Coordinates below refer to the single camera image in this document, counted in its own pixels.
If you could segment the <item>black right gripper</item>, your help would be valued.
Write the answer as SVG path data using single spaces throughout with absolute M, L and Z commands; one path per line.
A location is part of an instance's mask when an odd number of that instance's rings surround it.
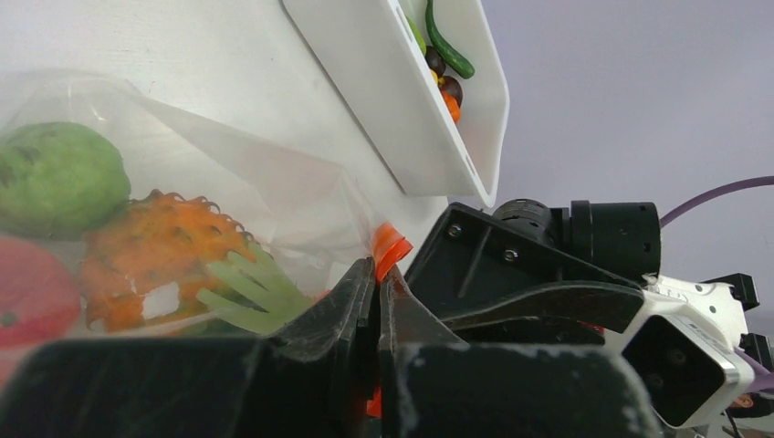
M 644 304 L 661 269 L 655 206 L 530 199 L 492 214 L 451 203 L 410 265 L 415 297 L 462 339 L 602 346 Z

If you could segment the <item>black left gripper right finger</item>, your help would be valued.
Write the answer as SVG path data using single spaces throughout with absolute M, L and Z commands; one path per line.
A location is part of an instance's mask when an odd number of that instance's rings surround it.
M 656 437 L 644 386 L 597 346 L 467 343 L 393 269 L 380 287 L 385 437 Z

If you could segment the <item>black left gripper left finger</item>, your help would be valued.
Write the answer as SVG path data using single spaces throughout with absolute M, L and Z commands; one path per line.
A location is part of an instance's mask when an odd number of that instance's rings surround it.
M 4 437 L 362 437 L 374 263 L 275 334 L 52 342 L 1 394 Z

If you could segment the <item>toy pineapple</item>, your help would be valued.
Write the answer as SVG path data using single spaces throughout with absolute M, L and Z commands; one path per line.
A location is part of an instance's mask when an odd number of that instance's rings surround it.
M 152 191 L 83 236 L 89 329 L 277 331 L 314 303 L 241 223 L 200 196 Z

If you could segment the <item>clear zip bag orange zipper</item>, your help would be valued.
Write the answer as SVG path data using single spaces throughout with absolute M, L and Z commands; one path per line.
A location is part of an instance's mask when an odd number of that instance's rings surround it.
M 1 379 L 66 338 L 269 334 L 412 244 L 339 165 L 72 71 L 1 77 Z

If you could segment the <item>toy peach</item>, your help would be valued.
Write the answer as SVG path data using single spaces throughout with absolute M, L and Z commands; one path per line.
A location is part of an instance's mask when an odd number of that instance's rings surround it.
M 1 238 L 1 347 L 56 339 L 80 315 L 78 282 L 47 250 Z

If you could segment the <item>light green pepper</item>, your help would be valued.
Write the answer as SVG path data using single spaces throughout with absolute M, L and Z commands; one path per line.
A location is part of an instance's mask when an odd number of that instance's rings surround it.
M 427 45 L 426 45 L 426 42 L 424 40 L 424 37 L 423 37 L 421 31 L 419 30 L 418 26 L 414 23 L 414 21 L 409 16 L 406 16 L 405 19 L 406 19 L 406 22 L 409 25 L 409 28 L 410 28 L 410 30 L 412 32 L 413 38 L 414 38 L 417 46 L 419 47 L 422 55 L 425 56 L 426 55 L 426 50 L 427 50 Z

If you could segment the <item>small green cabbage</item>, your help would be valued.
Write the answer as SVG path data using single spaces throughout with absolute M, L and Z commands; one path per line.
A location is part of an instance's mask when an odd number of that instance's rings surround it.
M 78 240 L 128 202 L 120 151 L 75 122 L 33 123 L 1 135 L 1 230 Z

